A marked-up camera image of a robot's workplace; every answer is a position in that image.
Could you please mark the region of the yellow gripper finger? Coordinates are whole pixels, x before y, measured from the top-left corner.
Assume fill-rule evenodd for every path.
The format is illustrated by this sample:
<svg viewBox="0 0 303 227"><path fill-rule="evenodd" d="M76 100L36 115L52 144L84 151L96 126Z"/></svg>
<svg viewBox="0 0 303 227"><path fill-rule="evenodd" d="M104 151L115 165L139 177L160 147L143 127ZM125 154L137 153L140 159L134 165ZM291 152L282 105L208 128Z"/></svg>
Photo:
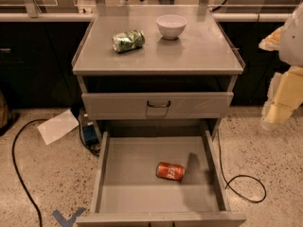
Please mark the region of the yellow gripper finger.
<svg viewBox="0 0 303 227"><path fill-rule="evenodd" d="M261 42L258 44L258 47L266 51L278 51L280 48L281 31L282 27L277 28L266 38L262 39Z"/></svg>
<svg viewBox="0 0 303 227"><path fill-rule="evenodd" d="M303 68L291 66L284 74L275 73L261 113L261 126L272 131L284 124L303 103Z"/></svg>

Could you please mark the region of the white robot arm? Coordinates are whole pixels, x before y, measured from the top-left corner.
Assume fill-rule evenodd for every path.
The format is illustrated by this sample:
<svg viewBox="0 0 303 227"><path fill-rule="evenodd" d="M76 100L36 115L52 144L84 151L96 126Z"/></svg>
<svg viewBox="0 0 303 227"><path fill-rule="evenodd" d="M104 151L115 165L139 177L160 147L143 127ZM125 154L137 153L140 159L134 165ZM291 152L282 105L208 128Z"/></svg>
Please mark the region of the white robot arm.
<svg viewBox="0 0 303 227"><path fill-rule="evenodd" d="M303 104L303 4L258 46L267 51L277 50L280 60L290 65L287 72L274 73L262 109L260 124L271 131L284 124Z"/></svg>

